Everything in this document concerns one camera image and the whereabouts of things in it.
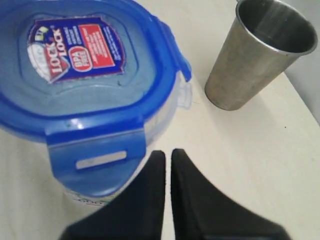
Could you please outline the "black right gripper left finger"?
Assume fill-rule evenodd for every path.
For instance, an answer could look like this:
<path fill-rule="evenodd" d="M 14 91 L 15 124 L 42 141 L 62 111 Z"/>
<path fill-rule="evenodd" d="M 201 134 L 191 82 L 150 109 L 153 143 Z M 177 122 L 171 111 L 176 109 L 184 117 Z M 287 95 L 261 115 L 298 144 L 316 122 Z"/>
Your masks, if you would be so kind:
<path fill-rule="evenodd" d="M 61 240 L 160 240 L 166 196 L 166 156 L 151 153 L 132 183 L 111 203 L 65 228 Z"/>

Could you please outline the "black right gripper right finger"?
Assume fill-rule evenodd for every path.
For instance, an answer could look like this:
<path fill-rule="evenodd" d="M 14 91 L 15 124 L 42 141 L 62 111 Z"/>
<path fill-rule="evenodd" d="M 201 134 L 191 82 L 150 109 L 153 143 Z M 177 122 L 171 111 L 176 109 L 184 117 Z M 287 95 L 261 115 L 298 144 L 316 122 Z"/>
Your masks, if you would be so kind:
<path fill-rule="evenodd" d="M 279 224 L 218 190 L 184 149 L 171 155 L 170 195 L 177 240 L 289 240 Z"/>

